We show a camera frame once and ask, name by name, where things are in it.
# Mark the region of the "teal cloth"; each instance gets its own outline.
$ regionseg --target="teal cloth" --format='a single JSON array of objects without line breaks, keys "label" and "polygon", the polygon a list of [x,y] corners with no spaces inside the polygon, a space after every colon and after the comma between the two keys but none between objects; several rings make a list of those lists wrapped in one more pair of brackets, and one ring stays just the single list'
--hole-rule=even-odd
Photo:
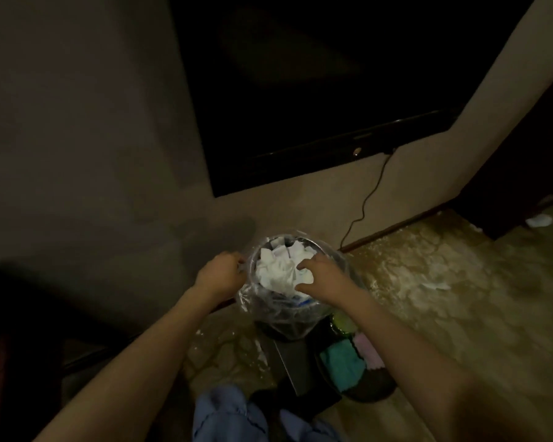
[{"label": "teal cloth", "polygon": [[347,339],[332,344],[320,354],[320,358],[341,393],[356,386],[366,369],[364,360]]}]

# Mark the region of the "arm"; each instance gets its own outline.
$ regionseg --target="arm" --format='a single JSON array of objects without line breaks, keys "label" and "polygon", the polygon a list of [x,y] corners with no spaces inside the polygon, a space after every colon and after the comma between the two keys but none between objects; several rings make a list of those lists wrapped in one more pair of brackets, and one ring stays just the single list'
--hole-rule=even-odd
[{"label": "arm", "polygon": [[35,439],[142,441],[160,411],[200,322],[245,281],[239,254],[222,253],[177,304],[113,359]]},{"label": "arm", "polygon": [[381,307],[322,254],[302,261],[313,284],[297,290],[342,309],[367,335],[436,440],[539,440],[509,404]]}]

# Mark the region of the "pink cloth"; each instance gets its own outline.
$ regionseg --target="pink cloth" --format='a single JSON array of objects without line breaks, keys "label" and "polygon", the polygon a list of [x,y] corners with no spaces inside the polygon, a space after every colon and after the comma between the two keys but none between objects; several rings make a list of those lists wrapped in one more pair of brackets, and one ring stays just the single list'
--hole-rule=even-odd
[{"label": "pink cloth", "polygon": [[353,338],[354,346],[367,364],[367,369],[374,371],[385,367],[385,363],[365,334],[356,334]]}]

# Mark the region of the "beige wall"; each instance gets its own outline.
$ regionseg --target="beige wall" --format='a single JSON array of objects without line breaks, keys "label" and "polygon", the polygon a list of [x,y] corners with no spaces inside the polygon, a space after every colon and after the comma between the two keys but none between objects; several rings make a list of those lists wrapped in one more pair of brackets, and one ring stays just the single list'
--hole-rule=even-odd
[{"label": "beige wall", "polygon": [[[0,259],[135,327],[224,248],[286,227],[339,243],[383,157],[214,199],[182,71],[164,0],[0,0]],[[455,197],[551,81],[553,0],[536,0],[453,128],[398,150],[347,242]]]}]

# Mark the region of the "person's left arm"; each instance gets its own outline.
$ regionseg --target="person's left arm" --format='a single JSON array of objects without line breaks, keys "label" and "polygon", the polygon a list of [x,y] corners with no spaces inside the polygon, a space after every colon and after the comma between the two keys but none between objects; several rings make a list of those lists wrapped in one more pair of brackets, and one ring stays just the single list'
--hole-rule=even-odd
[{"label": "person's left arm", "polygon": [[211,260],[177,304],[86,385],[35,441],[144,440],[200,322],[243,285],[241,261],[237,253]]}]

